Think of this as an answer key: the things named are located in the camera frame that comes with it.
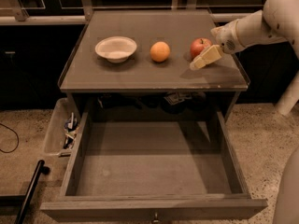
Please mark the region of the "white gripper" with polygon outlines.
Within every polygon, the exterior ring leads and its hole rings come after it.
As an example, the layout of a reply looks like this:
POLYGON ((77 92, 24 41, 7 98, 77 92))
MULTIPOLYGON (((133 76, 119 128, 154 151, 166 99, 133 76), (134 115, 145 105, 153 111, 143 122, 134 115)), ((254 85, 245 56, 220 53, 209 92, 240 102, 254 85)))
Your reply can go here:
POLYGON ((190 63, 191 70, 198 70, 208 64, 221 59, 223 52, 234 54, 242 50, 242 45, 237 37, 236 26, 238 20, 228 22, 227 24, 215 27, 211 30, 217 45, 209 46, 197 55, 190 63))

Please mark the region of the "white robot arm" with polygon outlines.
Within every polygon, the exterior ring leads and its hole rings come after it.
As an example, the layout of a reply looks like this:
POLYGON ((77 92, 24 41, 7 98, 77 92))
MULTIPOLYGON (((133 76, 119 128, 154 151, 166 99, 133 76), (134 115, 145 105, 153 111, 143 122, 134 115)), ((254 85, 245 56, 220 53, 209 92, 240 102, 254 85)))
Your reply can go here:
MULTIPOLYGON (((266 0, 261 10, 216 27, 211 33, 216 43, 192 59, 192 70, 254 45, 289 42, 299 57, 299 0, 266 0)), ((299 224, 299 148, 283 170, 273 224, 299 224)))

